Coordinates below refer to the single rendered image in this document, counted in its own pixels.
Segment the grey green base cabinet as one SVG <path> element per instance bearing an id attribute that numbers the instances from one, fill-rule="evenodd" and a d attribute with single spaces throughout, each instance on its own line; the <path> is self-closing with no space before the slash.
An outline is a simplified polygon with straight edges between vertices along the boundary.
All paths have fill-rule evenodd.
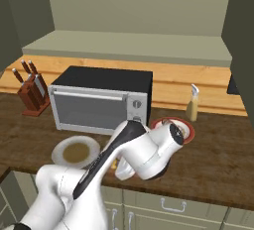
<path id="1" fill-rule="evenodd" d="M 0 183 L 0 230 L 19 222 L 37 194 L 33 174 L 10 171 Z"/>

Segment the brown wooden knife block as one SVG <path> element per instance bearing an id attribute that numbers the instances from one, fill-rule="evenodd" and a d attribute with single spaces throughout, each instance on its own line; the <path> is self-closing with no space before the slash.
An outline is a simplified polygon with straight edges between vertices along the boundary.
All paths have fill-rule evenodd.
<path id="1" fill-rule="evenodd" d="M 40 73 L 40 81 L 46 91 L 46 95 L 43 98 L 36 83 L 35 74 L 29 76 L 29 78 L 24 81 L 24 84 L 18 90 L 18 95 L 26 106 L 26 109 L 22 112 L 23 115 L 27 116 L 40 116 L 50 105 L 50 97 L 48 93 L 48 88 L 45 81 Z"/>

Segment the silver black toaster oven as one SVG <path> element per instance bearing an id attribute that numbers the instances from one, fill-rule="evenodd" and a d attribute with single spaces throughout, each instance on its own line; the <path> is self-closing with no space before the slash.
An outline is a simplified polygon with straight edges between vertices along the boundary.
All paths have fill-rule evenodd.
<path id="1" fill-rule="evenodd" d="M 133 117 L 138 116 L 142 119 L 142 124 L 149 123 L 153 87 L 153 73 L 151 71 L 72 65 L 50 86 L 68 86 L 127 93 L 126 120 L 133 120 Z M 134 100 L 142 102 L 140 108 L 133 107 Z"/>

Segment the brown handled knife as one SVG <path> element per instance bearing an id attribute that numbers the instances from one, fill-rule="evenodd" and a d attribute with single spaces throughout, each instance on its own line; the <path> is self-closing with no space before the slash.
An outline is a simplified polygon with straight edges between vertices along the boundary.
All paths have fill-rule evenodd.
<path id="1" fill-rule="evenodd" d="M 23 59 L 21 60 L 21 65 L 27 74 L 31 74 L 31 71 L 30 71 L 28 65 L 26 64 L 26 62 Z"/>
<path id="2" fill-rule="evenodd" d="M 15 77 L 18 79 L 18 81 L 23 85 L 24 80 L 23 80 L 22 76 L 20 75 L 20 73 L 18 72 L 18 70 L 16 68 L 12 68 L 12 71 L 13 71 Z"/>
<path id="3" fill-rule="evenodd" d="M 29 64 L 29 66 L 30 66 L 32 72 L 33 72 L 34 74 L 38 74 L 38 71 L 37 71 L 35 65 L 33 64 L 33 62 L 32 62 L 31 60 L 28 61 L 28 64 Z"/>

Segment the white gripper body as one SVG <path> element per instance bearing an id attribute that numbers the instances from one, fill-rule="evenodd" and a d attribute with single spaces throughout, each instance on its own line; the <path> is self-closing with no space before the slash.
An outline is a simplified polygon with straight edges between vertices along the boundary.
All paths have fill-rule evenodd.
<path id="1" fill-rule="evenodd" d="M 121 158 L 115 171 L 115 176 L 120 180 L 126 180 L 134 174 L 135 171 L 130 164 L 124 158 Z"/>

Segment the steel bladed knife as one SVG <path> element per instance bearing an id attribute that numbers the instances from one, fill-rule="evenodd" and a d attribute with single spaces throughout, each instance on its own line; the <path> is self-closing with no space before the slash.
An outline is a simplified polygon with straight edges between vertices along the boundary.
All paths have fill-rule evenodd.
<path id="1" fill-rule="evenodd" d="M 37 87 L 38 87 L 42 97 L 44 98 L 45 95 L 46 95 L 46 91 L 45 91 L 45 89 L 44 89 L 44 87 L 43 87 L 43 85 L 42 85 L 42 83 L 40 81 L 40 76 L 38 74 L 36 74 L 34 81 L 35 81 L 35 83 L 36 83 L 36 85 L 37 85 Z"/>

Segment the dark green wall cabinet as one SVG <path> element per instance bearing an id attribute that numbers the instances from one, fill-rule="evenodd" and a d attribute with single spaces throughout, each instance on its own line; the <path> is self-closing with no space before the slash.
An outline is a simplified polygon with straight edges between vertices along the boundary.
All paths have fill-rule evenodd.
<path id="1" fill-rule="evenodd" d="M 221 37 L 232 55 L 227 92 L 241 96 L 254 129 L 254 0 L 229 0 Z"/>
<path id="2" fill-rule="evenodd" d="M 0 0 L 0 75 L 24 46 L 54 29 L 50 0 Z"/>

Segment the brown round pastry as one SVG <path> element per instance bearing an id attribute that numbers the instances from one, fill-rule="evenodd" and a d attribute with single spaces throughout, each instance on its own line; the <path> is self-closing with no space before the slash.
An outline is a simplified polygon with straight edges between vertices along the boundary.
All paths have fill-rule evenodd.
<path id="1" fill-rule="evenodd" d="M 89 148 L 86 144 L 75 143 L 68 145 L 63 150 L 63 158 L 72 164 L 84 161 L 89 156 Z"/>

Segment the yellow oil bottle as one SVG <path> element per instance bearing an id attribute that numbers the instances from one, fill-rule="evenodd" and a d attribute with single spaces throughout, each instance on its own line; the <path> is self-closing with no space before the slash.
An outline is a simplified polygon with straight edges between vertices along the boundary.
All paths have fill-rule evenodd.
<path id="1" fill-rule="evenodd" d="M 199 89 L 196 85 L 191 85 L 191 98 L 187 106 L 186 114 L 187 117 L 194 122 L 197 119 L 197 107 L 198 107 L 198 95 Z"/>

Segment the toaster oven glass door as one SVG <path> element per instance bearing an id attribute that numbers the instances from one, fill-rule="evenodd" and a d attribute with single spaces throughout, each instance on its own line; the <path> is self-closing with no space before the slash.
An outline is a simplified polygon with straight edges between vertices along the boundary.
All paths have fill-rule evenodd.
<path id="1" fill-rule="evenodd" d="M 54 91 L 124 96 L 123 101 L 52 95 Z M 50 86 L 49 95 L 56 126 L 59 130 L 71 130 L 97 134 L 111 134 L 127 119 L 127 93 L 120 91 L 77 87 Z"/>

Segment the pale green cupboard door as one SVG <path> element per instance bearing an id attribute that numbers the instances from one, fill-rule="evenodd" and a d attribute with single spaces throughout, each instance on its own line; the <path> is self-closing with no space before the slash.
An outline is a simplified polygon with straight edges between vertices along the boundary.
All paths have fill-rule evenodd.
<path id="1" fill-rule="evenodd" d="M 125 230 L 128 230 L 128 212 L 125 214 Z M 200 220 L 185 223 L 180 220 L 168 220 L 134 213 L 131 230 L 220 230 L 220 223 Z"/>
<path id="2" fill-rule="evenodd" d="M 124 230 L 124 223 L 123 223 L 123 206 L 121 204 L 116 203 L 108 203 L 105 202 L 105 208 L 108 217 L 108 230 L 112 230 L 112 209 L 117 209 L 117 215 L 115 217 L 115 226 L 118 230 Z"/>

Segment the red rimmed plate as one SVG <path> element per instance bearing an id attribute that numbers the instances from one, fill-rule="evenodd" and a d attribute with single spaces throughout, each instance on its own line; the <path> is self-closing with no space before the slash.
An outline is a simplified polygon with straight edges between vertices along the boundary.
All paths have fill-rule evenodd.
<path id="1" fill-rule="evenodd" d="M 193 126 L 186 120 L 178 118 L 178 117 L 163 117 L 151 122 L 151 128 L 159 128 L 160 126 L 172 122 L 176 124 L 179 129 L 182 131 L 184 136 L 184 144 L 188 144 L 194 138 L 195 131 Z"/>

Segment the pale green drawer front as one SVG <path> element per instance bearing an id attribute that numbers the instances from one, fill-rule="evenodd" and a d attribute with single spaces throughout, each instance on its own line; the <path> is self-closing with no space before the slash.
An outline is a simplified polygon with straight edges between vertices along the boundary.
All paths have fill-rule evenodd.
<path id="1" fill-rule="evenodd" d="M 230 208 L 223 230 L 254 230 L 254 211 Z"/>
<path id="2" fill-rule="evenodd" d="M 215 222 L 221 222 L 227 211 L 226 206 L 127 189 L 123 190 L 123 199 L 125 205 Z"/>

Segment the white plate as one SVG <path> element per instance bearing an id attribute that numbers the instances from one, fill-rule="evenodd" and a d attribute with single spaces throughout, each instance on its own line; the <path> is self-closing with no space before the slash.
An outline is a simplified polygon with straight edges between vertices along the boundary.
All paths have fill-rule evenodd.
<path id="1" fill-rule="evenodd" d="M 63 157 L 64 149 L 71 144 L 83 143 L 89 148 L 89 156 L 82 162 L 69 163 Z M 96 160 L 100 153 L 100 145 L 92 138 L 87 136 L 72 136 L 59 142 L 52 151 L 52 160 L 56 165 L 83 169 Z"/>

